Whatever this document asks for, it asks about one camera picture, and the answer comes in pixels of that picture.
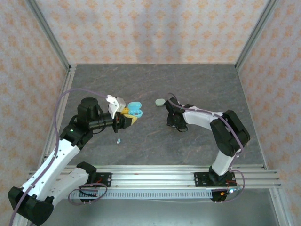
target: yellow object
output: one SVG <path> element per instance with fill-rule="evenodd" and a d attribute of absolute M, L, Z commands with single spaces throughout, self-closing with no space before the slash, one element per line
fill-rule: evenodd
<path fill-rule="evenodd" d="M 132 124 L 134 124 L 135 121 L 137 121 L 138 117 L 130 115 L 130 114 L 125 114 L 124 116 L 126 116 L 127 118 L 131 118 L 132 119 Z"/>
<path fill-rule="evenodd" d="M 121 112 L 121 114 L 128 114 L 129 109 L 127 107 L 125 107 L 123 109 L 123 111 Z"/>

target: cable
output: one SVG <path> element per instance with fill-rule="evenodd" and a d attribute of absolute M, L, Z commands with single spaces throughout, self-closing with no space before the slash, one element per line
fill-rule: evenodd
<path fill-rule="evenodd" d="M 64 93 L 62 93 L 60 95 L 60 97 L 58 98 L 56 104 L 55 104 L 55 110 L 54 110 L 54 113 L 53 113 L 53 126 L 54 126 L 54 129 L 55 129 L 55 137 L 56 137 L 56 142 L 55 142 L 55 152 L 54 152 L 54 155 L 52 157 L 52 159 L 50 160 L 49 164 L 45 167 L 45 169 L 41 172 L 40 175 L 37 176 L 37 178 L 33 181 L 33 183 L 31 184 L 31 187 L 29 187 L 25 192 L 24 194 L 21 196 L 19 202 L 17 203 L 15 209 L 14 209 L 14 212 L 10 218 L 10 221 L 9 221 L 9 226 L 12 226 L 13 225 L 13 222 L 14 222 L 14 219 L 15 219 L 15 216 L 17 214 L 17 211 L 18 209 L 20 208 L 20 205 L 22 203 L 22 201 L 24 200 L 24 198 L 26 197 L 26 195 L 30 192 L 30 190 L 36 185 L 36 183 L 41 179 L 42 176 L 44 176 L 44 174 L 48 171 L 48 169 L 51 167 L 52 163 L 54 162 L 55 160 L 55 157 L 57 155 L 57 152 L 58 152 L 58 144 L 59 144 L 59 140 L 60 140 L 60 137 L 58 135 L 58 130 L 57 130 L 57 124 L 56 124 L 56 114 L 57 114 L 57 110 L 58 110 L 58 107 L 59 107 L 59 104 L 62 100 L 62 98 L 67 94 L 67 93 L 71 93 L 71 92 L 74 92 L 74 91 L 85 91 L 85 92 L 88 92 L 88 93 L 92 93 L 92 94 L 95 94 L 99 97 L 103 97 L 103 98 L 107 98 L 107 96 L 103 95 L 103 94 L 100 94 L 100 93 L 97 93 L 97 92 L 93 92 L 93 91 L 90 91 L 88 89 L 83 89 L 83 88 L 76 88 L 76 89 L 70 89 L 70 90 L 67 90 L 65 91 Z"/>
<path fill-rule="evenodd" d="M 244 151 L 244 147 L 243 147 L 243 145 L 241 144 L 241 142 L 240 142 L 239 138 L 237 137 L 236 133 L 234 132 L 234 130 L 232 129 L 232 127 L 228 124 L 228 122 L 227 122 L 223 117 L 219 116 L 218 114 L 215 114 L 215 113 L 213 113 L 213 112 L 210 112 L 210 111 L 207 111 L 207 110 L 203 110 L 203 109 L 190 109 L 190 108 L 185 108 L 185 107 L 182 107 L 182 106 L 178 106 L 178 105 L 174 104 L 170 99 L 169 99 L 168 101 L 169 101 L 169 103 L 170 103 L 171 105 L 173 105 L 173 106 L 175 106 L 175 107 L 177 107 L 177 108 L 180 108 L 180 109 L 184 109 L 185 111 L 202 112 L 202 113 L 206 113 L 206 114 L 209 114 L 209 115 L 213 115 L 213 116 L 219 118 L 219 119 L 227 126 L 227 128 L 230 130 L 230 132 L 233 134 L 235 140 L 237 141 L 237 143 L 238 143 L 238 145 L 239 145 L 239 147 L 240 147 L 240 152 L 239 152 L 239 153 L 242 153 L 242 152 Z M 244 191 L 244 188 L 245 188 L 245 185 L 246 185 L 246 181 L 245 181 L 245 177 L 244 177 L 243 173 L 240 172 L 239 170 L 236 170 L 236 169 L 235 169 L 235 170 L 232 170 L 232 165 L 233 165 L 235 159 L 238 158 L 238 157 L 239 157 L 239 155 L 238 155 L 238 153 L 236 152 L 235 155 L 234 155 L 234 158 L 233 158 L 233 160 L 232 160 L 232 162 L 231 162 L 231 164 L 229 165 L 229 169 L 228 169 L 228 170 L 229 170 L 230 173 L 232 173 L 232 172 L 238 172 L 238 173 L 241 174 L 242 179 L 243 179 L 243 187 L 242 187 L 242 189 L 241 189 L 241 192 L 240 192 L 237 196 L 235 196 L 234 198 L 232 198 L 232 199 L 230 199 L 230 200 L 222 201 L 222 202 L 217 202 L 217 203 L 230 202 L 230 201 L 232 201 L 232 200 L 235 200 L 235 199 L 237 199 L 237 197 L 239 197 L 239 196 L 243 193 L 243 191 Z"/>
<path fill-rule="evenodd" d="M 81 189 L 81 188 L 86 187 L 86 186 L 96 186 L 96 185 L 105 187 L 105 192 L 104 192 L 101 196 L 99 196 L 98 198 L 96 198 L 96 199 L 94 199 L 94 200 L 92 200 L 92 201 L 90 200 L 90 201 L 89 201 L 89 204 L 92 204 L 92 203 L 94 203 L 94 202 L 100 200 L 102 197 L 104 197 L 104 195 L 108 192 L 108 187 L 107 187 L 107 185 L 102 184 L 102 183 L 85 184 L 85 185 L 79 186 L 79 188 L 74 189 L 72 192 L 74 192 L 74 191 L 80 191 L 80 190 L 81 190 L 81 191 L 85 191 L 85 192 L 93 192 L 93 190 L 89 190 L 89 189 Z M 70 195 L 71 195 L 72 192 L 70 192 L 69 195 L 68 195 L 68 202 L 69 202 L 70 204 L 72 204 L 72 205 L 74 205 L 74 206 L 81 206 L 81 205 L 85 205 L 85 204 L 86 204 L 86 202 L 79 202 L 79 203 L 73 202 L 73 201 L 70 199 Z"/>
<path fill-rule="evenodd" d="M 240 175 L 241 175 L 241 177 L 242 177 L 242 180 L 243 180 L 243 187 L 241 188 L 241 192 L 238 193 L 238 195 L 236 195 L 234 198 L 232 198 L 232 199 L 230 199 L 230 200 L 225 200 L 225 201 L 216 202 L 216 203 L 222 204 L 222 203 L 224 203 L 224 202 L 230 202 L 230 201 L 233 201 L 233 200 L 237 199 L 239 196 L 241 196 L 241 194 L 244 192 L 244 189 L 245 189 L 245 186 L 246 186 L 246 180 L 245 180 L 245 177 L 244 177 L 243 173 L 240 172 L 240 171 L 237 170 L 237 169 L 233 169 L 232 171 L 229 171 L 229 172 L 231 172 L 231 173 L 232 173 L 232 172 L 240 173 Z"/>
<path fill-rule="evenodd" d="M 96 135 L 96 134 L 99 134 L 99 133 L 101 133 L 102 131 L 104 131 L 104 128 L 103 129 L 101 129 L 99 132 L 97 132 L 97 133 L 92 133 L 93 135 Z"/>

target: blue toy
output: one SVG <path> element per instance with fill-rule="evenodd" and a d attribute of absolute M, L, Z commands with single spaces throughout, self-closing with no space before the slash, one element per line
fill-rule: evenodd
<path fill-rule="evenodd" d="M 140 118 L 143 114 L 143 112 L 140 110 L 142 104 L 140 102 L 131 102 L 128 103 L 127 108 L 128 108 L 128 114 L 136 116 Z"/>

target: green round object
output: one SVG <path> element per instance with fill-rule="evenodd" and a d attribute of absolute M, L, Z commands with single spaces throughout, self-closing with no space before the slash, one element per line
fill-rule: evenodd
<path fill-rule="evenodd" d="M 164 106 L 165 99 L 157 99 L 155 103 L 156 103 L 156 106 L 162 107 L 162 106 Z"/>

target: orange floral pattern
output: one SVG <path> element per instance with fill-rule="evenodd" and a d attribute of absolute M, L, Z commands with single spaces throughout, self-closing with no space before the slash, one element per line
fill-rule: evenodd
<path fill-rule="evenodd" d="M 270 168 L 285 182 L 295 225 L 301 222 L 301 4 L 281 0 L 240 70 Z"/>
<path fill-rule="evenodd" d="M 65 69 L 24 0 L 0 4 L 0 222 L 7 193 L 35 170 Z"/>
<path fill-rule="evenodd" d="M 37 0 L 72 64 L 234 64 L 268 0 Z"/>

